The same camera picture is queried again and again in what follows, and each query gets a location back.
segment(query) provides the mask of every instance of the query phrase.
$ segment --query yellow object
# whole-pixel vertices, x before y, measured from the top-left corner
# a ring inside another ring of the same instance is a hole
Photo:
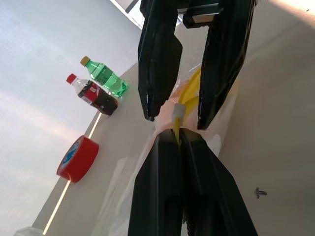
[[[86,64],[90,61],[91,59],[87,56],[83,57],[82,60],[80,61],[81,65],[86,66]]]
[[[191,76],[187,87],[185,87],[185,90],[183,90],[178,100],[178,103],[185,104],[186,102],[195,97],[200,87],[200,75],[201,68],[198,68]]]
[[[188,85],[183,90],[178,103],[184,104],[186,107],[185,116],[182,119],[185,119],[192,110],[198,105],[199,103],[199,96],[195,96],[196,93],[199,91],[200,88],[200,75],[201,75],[201,67],[199,67],[191,76]],[[181,121],[179,117],[176,117],[174,120],[174,133],[178,143],[180,145],[179,139],[179,130],[181,127]]]
[[[175,132],[175,137],[176,137],[176,140],[177,140],[177,144],[178,146],[180,145],[179,143],[179,129],[180,129],[180,120],[179,118],[175,118],[175,121],[174,121],[174,132]]]

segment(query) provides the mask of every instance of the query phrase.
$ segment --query soda bottle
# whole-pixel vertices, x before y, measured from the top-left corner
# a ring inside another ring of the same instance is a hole
[[[81,80],[75,74],[67,78],[82,100],[97,108],[101,113],[111,115],[117,109],[118,101],[107,94],[96,83],[90,80]]]
[[[81,64],[88,69],[89,74],[94,81],[108,89],[115,96],[122,96],[128,89],[128,84],[119,78],[119,76],[105,64],[92,61],[87,56],[82,58]]]

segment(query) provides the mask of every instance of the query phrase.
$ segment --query green bottle label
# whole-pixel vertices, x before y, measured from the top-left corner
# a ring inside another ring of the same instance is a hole
[[[101,84],[102,86],[105,85],[106,86],[106,82],[109,79],[109,77],[112,75],[113,71],[108,69],[108,68],[104,68],[103,71],[101,71],[98,75],[98,77],[96,78],[96,81],[99,82],[99,84]]]

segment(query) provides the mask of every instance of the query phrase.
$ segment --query green plastic bottle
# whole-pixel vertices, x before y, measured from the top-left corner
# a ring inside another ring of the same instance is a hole
[[[87,56],[83,57],[81,64],[85,66],[91,78],[112,94],[120,97],[128,89],[128,84],[103,63],[92,61]]]

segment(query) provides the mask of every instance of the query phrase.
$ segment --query yellow bottle cap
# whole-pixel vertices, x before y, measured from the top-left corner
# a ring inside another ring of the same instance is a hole
[[[81,60],[81,65],[86,66],[86,64],[90,61],[91,59],[88,58],[87,56],[83,57]]]

